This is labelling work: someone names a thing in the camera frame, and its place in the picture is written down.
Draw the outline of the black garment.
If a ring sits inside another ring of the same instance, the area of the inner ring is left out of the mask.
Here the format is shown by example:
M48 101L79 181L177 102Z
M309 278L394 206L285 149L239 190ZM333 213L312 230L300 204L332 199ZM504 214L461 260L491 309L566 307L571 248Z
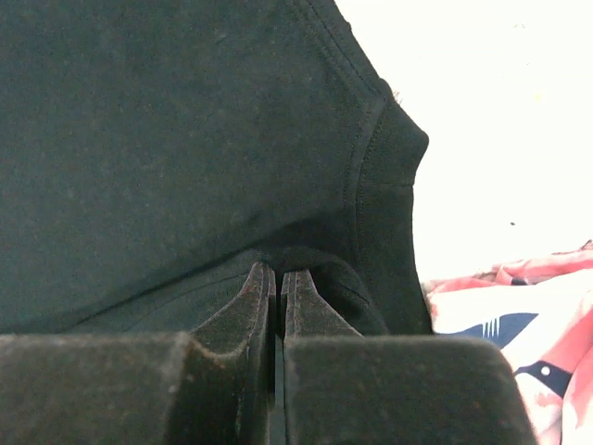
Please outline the black garment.
M428 334L427 145L332 1L5 1L1 329L188 330L262 261Z

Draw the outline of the pink patterned garment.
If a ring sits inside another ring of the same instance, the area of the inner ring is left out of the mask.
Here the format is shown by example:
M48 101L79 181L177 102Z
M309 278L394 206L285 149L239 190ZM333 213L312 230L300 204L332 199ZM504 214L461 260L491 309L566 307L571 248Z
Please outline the pink patterned garment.
M440 335L494 343L541 444L592 441L592 244L422 284Z

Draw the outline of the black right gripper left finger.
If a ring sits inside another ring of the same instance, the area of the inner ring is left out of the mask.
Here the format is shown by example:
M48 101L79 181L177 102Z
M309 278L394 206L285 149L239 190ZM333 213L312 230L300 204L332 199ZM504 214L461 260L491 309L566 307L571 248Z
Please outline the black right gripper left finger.
M266 444L273 271L191 332L1 339L5 444Z

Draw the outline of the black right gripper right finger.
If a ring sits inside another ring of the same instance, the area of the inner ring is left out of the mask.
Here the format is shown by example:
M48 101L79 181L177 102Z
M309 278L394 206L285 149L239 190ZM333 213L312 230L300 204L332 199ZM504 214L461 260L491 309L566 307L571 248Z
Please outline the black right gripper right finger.
M469 337L365 337L288 273L284 410L290 444L533 444L501 352Z

